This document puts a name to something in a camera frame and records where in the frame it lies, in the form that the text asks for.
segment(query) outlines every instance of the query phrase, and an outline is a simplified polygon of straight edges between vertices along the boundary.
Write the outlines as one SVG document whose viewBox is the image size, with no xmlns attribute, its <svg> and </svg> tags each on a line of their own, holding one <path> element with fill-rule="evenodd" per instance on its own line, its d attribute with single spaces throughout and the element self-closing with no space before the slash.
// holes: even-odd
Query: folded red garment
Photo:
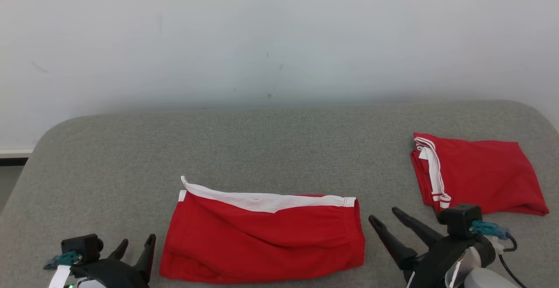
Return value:
<svg viewBox="0 0 559 288">
<path fill-rule="evenodd" d="M 306 279 L 365 262 L 355 197 L 181 191 L 159 274 L 212 284 Z"/>
<path fill-rule="evenodd" d="M 516 142 L 464 141 L 414 133 L 411 153 L 423 203 L 437 212 L 460 203 L 549 214 L 530 161 Z"/>
</svg>

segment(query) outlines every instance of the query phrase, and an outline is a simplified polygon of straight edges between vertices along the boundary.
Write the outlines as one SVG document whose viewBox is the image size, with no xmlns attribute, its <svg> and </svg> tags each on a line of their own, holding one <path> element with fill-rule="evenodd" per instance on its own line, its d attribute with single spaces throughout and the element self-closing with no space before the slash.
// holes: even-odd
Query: teal connector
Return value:
<svg viewBox="0 0 559 288">
<path fill-rule="evenodd" d="M 509 228 L 500 227 L 494 223 L 484 222 L 483 220 L 474 220 L 472 222 L 472 233 L 482 236 L 495 236 L 501 240 L 507 240 Z"/>
</svg>

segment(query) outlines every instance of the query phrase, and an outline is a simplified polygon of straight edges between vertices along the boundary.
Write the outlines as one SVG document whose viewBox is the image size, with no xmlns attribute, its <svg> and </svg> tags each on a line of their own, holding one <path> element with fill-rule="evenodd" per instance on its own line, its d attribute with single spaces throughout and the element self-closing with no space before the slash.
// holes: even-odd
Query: gray table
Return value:
<svg viewBox="0 0 559 288">
<path fill-rule="evenodd" d="M 179 177 L 222 191 L 357 196 L 367 240 L 361 268 L 268 287 L 383 287 L 405 282 L 367 222 L 375 214 L 418 251 L 425 245 L 391 214 L 398 206 L 444 232 L 421 202 L 409 154 L 414 131 L 471 141 L 518 141 L 551 214 L 497 213 L 519 249 L 506 256 L 529 287 L 556 287 L 559 134 L 533 108 L 508 101 L 187 111 L 80 117 L 42 137 L 0 216 L 0 287 L 46 287 L 46 260 L 65 238 L 97 233 L 103 257 L 128 238 L 135 262 L 158 237 L 151 286 L 204 287 L 161 278 L 159 259 Z M 509 278 L 501 264 L 491 269 Z"/>
</svg>

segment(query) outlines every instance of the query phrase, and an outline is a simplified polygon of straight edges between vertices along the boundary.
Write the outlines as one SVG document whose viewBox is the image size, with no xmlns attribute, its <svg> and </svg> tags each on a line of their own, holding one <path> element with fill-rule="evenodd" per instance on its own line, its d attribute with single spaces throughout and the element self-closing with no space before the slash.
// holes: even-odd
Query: baseboard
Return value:
<svg viewBox="0 0 559 288">
<path fill-rule="evenodd" d="M 0 159 L 4 158 L 29 158 L 32 149 L 0 149 Z"/>
</svg>

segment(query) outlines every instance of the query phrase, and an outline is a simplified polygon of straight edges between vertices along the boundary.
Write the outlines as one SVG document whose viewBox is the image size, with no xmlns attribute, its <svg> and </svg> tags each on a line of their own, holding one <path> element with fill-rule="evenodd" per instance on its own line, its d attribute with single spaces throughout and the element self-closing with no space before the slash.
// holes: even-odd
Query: black cable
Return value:
<svg viewBox="0 0 559 288">
<path fill-rule="evenodd" d="M 513 236 L 511 236 L 510 233 L 507 233 L 507 237 L 513 242 L 513 247 L 512 248 L 506 248 L 505 250 L 503 250 L 503 252 L 516 251 L 517 248 L 518 248 L 517 241 L 513 238 Z M 521 286 L 521 288 L 526 288 L 526 286 L 524 286 L 524 284 L 521 283 L 520 280 L 518 280 L 518 278 L 513 274 L 513 272 L 511 272 L 511 269 L 507 266 L 507 264 L 505 263 L 505 260 L 503 260 L 503 255 L 502 254 L 499 254 L 499 260 L 501 261 L 501 264 L 503 264 L 503 267 L 505 268 L 507 273 L 509 273 L 509 275 L 514 279 L 514 281 L 517 282 L 517 284 L 519 284 Z"/>
</svg>

